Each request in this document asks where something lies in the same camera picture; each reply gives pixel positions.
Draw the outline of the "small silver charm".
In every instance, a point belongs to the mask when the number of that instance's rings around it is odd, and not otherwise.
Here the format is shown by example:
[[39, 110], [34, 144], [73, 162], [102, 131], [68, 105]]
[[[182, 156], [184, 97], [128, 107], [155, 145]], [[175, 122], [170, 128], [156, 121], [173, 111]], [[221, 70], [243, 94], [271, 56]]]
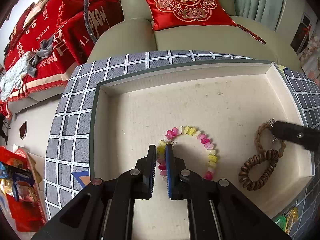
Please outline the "small silver charm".
[[270, 120], [268, 120], [268, 122], [267, 122], [267, 124], [268, 124], [268, 129], [269, 129], [269, 131], [270, 131], [271, 134], [272, 134], [272, 142], [273, 142], [273, 143], [278, 140], [278, 139], [275, 137], [274, 132], [273, 132], [273, 126], [274, 126], [275, 122], [276, 122], [276, 121], [275, 121], [274, 119], [270, 119]]

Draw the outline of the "green translucent bangle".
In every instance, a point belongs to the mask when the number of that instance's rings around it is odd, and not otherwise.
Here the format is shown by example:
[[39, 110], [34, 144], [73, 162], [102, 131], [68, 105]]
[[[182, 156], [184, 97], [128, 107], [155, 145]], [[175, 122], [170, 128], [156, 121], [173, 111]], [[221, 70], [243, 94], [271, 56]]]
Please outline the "green translucent bangle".
[[285, 231], [287, 220], [285, 216], [278, 216], [273, 219], [274, 223], [281, 228], [281, 230]]

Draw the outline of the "grey checked tablecloth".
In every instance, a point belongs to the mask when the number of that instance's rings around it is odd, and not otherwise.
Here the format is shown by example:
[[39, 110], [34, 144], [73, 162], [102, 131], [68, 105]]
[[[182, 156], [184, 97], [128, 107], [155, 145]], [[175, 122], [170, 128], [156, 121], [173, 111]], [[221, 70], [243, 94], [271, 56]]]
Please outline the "grey checked tablecloth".
[[[244, 60], [252, 58], [198, 50], [146, 51], [83, 64], [75, 68], [60, 99], [49, 134], [45, 158], [45, 207], [53, 218], [85, 184], [79, 175], [89, 172], [89, 120], [98, 82], [138, 71], [196, 61]], [[319, 130], [319, 88], [305, 74], [281, 67], [281, 72], [302, 107], [307, 126]], [[297, 204], [299, 219], [290, 230], [292, 239], [306, 239], [319, 226], [319, 155], [314, 157], [315, 176], [292, 205]]]

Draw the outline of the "red snack box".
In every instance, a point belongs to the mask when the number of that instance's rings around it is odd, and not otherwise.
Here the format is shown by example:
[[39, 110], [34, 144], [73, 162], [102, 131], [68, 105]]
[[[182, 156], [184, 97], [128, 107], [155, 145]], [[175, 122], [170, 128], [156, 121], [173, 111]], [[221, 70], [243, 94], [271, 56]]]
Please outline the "red snack box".
[[47, 222], [35, 161], [23, 149], [1, 146], [1, 210], [18, 232], [37, 232]]

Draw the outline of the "shallow grey cardboard tray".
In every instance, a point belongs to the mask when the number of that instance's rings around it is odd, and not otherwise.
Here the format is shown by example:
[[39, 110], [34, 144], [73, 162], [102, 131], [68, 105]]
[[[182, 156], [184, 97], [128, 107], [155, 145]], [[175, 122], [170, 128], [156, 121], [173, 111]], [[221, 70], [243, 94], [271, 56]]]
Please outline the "shallow grey cardboard tray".
[[315, 176], [314, 157], [272, 142], [268, 120], [307, 126], [281, 66], [257, 60], [196, 61], [97, 84], [90, 127], [93, 177], [117, 178], [157, 146], [171, 144], [188, 169], [227, 179], [268, 217]]

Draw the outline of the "lower white washing machine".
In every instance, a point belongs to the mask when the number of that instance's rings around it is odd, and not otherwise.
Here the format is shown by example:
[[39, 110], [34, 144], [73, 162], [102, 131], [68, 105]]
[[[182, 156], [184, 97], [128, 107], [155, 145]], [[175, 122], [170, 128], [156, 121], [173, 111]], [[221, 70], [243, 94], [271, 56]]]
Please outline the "lower white washing machine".
[[298, 29], [291, 42], [291, 47], [297, 55], [302, 53], [310, 41], [317, 24], [317, 17], [309, 16], [306, 12], [303, 13]]

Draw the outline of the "white crumpled blanket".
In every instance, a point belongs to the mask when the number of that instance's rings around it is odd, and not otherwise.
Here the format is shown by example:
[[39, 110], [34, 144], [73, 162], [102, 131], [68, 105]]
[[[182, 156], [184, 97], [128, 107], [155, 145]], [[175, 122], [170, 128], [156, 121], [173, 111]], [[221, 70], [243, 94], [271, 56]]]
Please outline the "white crumpled blanket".
[[34, 56], [32, 51], [26, 52], [1, 78], [2, 101], [6, 101], [14, 89], [20, 89], [23, 86], [26, 75], [35, 76], [36, 68], [30, 64]]

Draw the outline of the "grey crumpled garment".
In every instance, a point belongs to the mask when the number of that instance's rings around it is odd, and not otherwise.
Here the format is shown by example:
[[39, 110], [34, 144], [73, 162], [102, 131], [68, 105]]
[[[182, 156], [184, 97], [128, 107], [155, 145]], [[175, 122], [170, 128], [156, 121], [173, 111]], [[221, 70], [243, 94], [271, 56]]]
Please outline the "grey crumpled garment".
[[53, 52], [53, 40], [54, 40], [54, 35], [52, 35], [48, 39], [44, 39], [40, 42], [40, 47], [39, 49], [33, 53], [31, 58], [27, 61], [27, 73], [31, 77], [36, 76], [36, 66], [37, 64], [43, 60], [47, 59], [52, 55]]

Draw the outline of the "red embroidered cushion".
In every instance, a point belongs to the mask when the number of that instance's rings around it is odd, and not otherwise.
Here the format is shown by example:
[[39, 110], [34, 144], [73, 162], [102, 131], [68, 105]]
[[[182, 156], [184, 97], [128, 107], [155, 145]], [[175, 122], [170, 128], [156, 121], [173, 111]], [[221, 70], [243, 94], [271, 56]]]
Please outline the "red embroidered cushion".
[[153, 30], [185, 25], [237, 24], [229, 17], [219, 0], [146, 0], [153, 19]]

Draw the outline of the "red covered sofa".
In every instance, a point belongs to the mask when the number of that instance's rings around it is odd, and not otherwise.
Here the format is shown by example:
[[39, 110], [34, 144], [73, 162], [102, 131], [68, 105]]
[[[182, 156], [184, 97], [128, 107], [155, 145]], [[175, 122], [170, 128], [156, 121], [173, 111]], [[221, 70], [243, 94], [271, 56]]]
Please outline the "red covered sofa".
[[1, 113], [11, 116], [61, 94], [93, 40], [122, 20], [120, 0], [31, 3], [1, 49]]

